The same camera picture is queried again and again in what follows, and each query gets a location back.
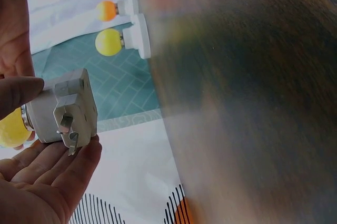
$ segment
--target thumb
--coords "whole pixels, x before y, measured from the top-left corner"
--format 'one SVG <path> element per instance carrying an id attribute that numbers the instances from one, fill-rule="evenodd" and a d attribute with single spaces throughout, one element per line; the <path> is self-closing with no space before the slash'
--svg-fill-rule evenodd
<path id="1" fill-rule="evenodd" d="M 36 98 L 44 81 L 35 77 L 8 77 L 0 80 L 0 120 Z"/>

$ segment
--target hand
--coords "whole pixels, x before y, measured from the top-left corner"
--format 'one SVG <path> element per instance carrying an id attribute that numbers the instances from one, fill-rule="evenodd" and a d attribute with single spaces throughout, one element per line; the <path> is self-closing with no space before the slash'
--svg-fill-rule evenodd
<path id="1" fill-rule="evenodd" d="M 43 80 L 0 80 L 0 119 L 36 97 Z M 0 160 L 0 222 L 66 224 L 100 160 L 98 137 L 68 157 L 63 142 L 36 141 L 12 159 Z"/>
<path id="2" fill-rule="evenodd" d="M 27 0 L 0 0 L 0 79 L 34 76 Z"/>

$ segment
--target metal clip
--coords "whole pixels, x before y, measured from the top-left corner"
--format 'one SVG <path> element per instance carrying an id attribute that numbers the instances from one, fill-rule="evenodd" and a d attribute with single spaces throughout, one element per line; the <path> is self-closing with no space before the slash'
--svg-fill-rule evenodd
<path id="1" fill-rule="evenodd" d="M 58 127 L 58 130 L 56 131 L 56 133 L 68 134 L 72 127 L 73 120 L 74 118 L 72 116 L 63 114 L 60 126 Z"/>
<path id="2" fill-rule="evenodd" d="M 71 144 L 70 144 L 70 147 L 69 147 L 68 156 L 75 154 L 75 152 L 77 150 L 78 133 L 72 132 L 71 134 L 69 134 L 69 139 L 71 140 Z"/>

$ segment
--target black striped pattern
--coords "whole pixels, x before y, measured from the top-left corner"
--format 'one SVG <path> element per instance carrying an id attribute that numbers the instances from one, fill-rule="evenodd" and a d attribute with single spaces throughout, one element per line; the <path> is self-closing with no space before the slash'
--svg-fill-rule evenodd
<path id="1" fill-rule="evenodd" d="M 115 207 L 92 194 L 85 194 L 69 224 L 125 224 L 125 221 Z"/>
<path id="2" fill-rule="evenodd" d="M 166 206 L 164 224 L 191 224 L 187 212 L 185 193 L 181 184 L 169 196 Z"/>

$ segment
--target light bulb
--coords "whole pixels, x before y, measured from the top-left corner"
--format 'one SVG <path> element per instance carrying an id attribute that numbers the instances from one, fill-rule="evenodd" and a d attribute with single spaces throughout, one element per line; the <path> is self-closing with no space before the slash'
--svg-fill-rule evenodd
<path id="1" fill-rule="evenodd" d="M 97 51 L 104 56 L 113 56 L 122 49 L 121 34 L 109 28 L 101 31 L 95 41 Z"/>
<path id="2" fill-rule="evenodd" d="M 97 17 L 101 21 L 110 21 L 118 14 L 117 6 L 111 1 L 102 1 L 96 6 Z"/>
<path id="3" fill-rule="evenodd" d="M 18 147 L 28 140 L 31 133 L 24 125 L 21 108 L 0 121 L 0 145 L 3 147 Z"/>

